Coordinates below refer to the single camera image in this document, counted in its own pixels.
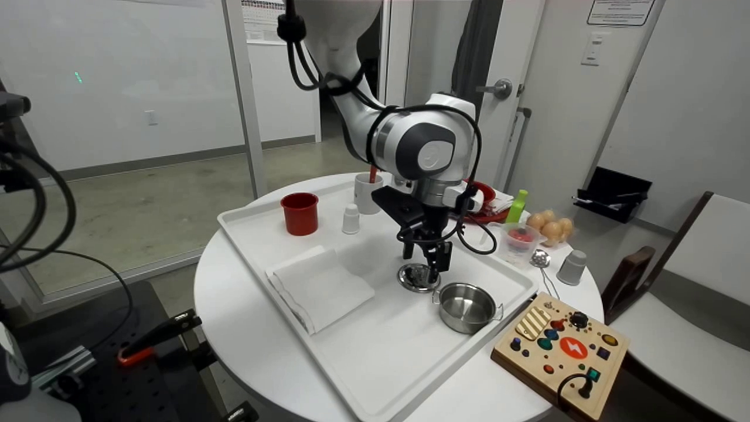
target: electrical outlet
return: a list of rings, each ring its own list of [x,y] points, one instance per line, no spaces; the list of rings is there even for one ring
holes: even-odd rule
[[[156,121],[156,111],[154,110],[146,110],[145,113],[145,122],[149,126],[158,125],[158,122]]]
[[[589,41],[586,43],[586,49],[583,51],[583,58],[580,61],[582,65],[599,66],[601,48],[609,34],[610,32],[592,32],[589,35]]]

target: brown egg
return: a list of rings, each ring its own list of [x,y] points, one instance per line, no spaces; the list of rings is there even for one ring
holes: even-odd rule
[[[541,216],[544,217],[544,221],[546,223],[551,223],[555,221],[555,213],[553,213],[551,209],[544,211]]]
[[[542,231],[541,229],[545,226],[545,223],[546,223],[545,218],[542,217],[542,215],[538,213],[532,214],[526,220],[526,225],[534,228],[537,231]]]
[[[547,240],[542,243],[544,246],[555,246],[560,242],[560,238],[563,236],[563,228],[556,222],[547,223],[541,229],[541,235],[547,238]]]
[[[561,242],[566,242],[571,234],[573,234],[573,221],[571,219],[559,219],[557,224],[562,228]]]

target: stainless steel pot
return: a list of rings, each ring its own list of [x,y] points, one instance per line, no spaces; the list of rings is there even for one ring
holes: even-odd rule
[[[451,329],[464,334],[474,334],[495,319],[497,310],[503,319],[503,305],[486,291],[467,283],[451,283],[432,293],[432,302],[440,305],[440,319]]]

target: white tray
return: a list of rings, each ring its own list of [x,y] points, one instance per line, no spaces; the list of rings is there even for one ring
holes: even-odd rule
[[[381,211],[361,216],[360,232],[347,235],[341,232],[341,222],[344,207],[353,200],[353,181],[312,193],[319,198],[319,227],[309,236],[287,233],[278,202],[227,211],[218,221],[359,420],[405,419],[497,335],[537,290],[536,283],[514,267],[493,256],[474,255],[455,239],[451,269],[441,274],[442,285],[477,285],[505,309],[502,322],[492,321],[473,336],[456,333],[440,320],[429,294],[413,293],[398,284],[396,272],[406,261],[401,258],[402,243],[396,240],[399,227],[388,215]],[[375,297],[311,336],[265,274],[268,267],[318,245],[335,247],[341,264],[362,277]],[[425,262],[419,247],[409,261]]]

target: door handle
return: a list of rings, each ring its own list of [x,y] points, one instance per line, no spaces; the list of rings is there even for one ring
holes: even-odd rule
[[[477,92],[492,92],[498,100],[505,100],[513,93],[513,82],[509,79],[501,79],[495,82],[492,86],[477,86]]]

